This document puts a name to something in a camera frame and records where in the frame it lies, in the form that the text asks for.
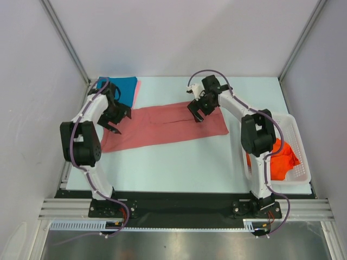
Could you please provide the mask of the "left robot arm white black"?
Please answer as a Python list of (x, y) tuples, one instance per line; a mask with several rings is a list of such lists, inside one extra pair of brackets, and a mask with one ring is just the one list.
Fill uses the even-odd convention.
[(108, 217), (119, 212), (119, 203), (113, 200), (114, 189), (99, 164), (102, 148), (96, 126), (120, 134), (115, 126), (125, 118), (132, 118), (132, 108), (119, 102), (115, 94), (121, 95), (121, 91), (108, 77), (98, 79), (87, 93), (78, 114), (71, 121), (60, 124), (65, 161), (72, 163), (85, 176), (92, 197), (103, 200), (100, 210)]

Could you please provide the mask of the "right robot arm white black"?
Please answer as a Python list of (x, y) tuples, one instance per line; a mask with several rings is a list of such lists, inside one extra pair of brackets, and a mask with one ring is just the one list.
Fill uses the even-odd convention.
[(250, 194), (248, 214), (263, 217), (275, 204), (271, 189), (270, 157), (276, 143), (272, 113), (256, 110), (239, 99), (229, 82), (221, 85), (214, 75), (205, 77), (201, 84), (188, 81), (187, 93), (194, 99), (188, 104), (188, 110), (196, 122), (202, 122), (217, 107), (230, 112), (241, 124), (241, 146), (251, 160)]

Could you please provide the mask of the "salmon pink t shirt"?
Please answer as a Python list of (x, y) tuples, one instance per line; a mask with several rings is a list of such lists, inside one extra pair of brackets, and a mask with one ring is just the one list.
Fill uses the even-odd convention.
[(188, 102), (181, 102), (134, 109), (132, 118), (125, 117), (116, 125), (119, 134), (104, 130), (102, 151), (111, 153), (229, 133), (219, 108), (203, 122), (196, 122), (187, 105)]

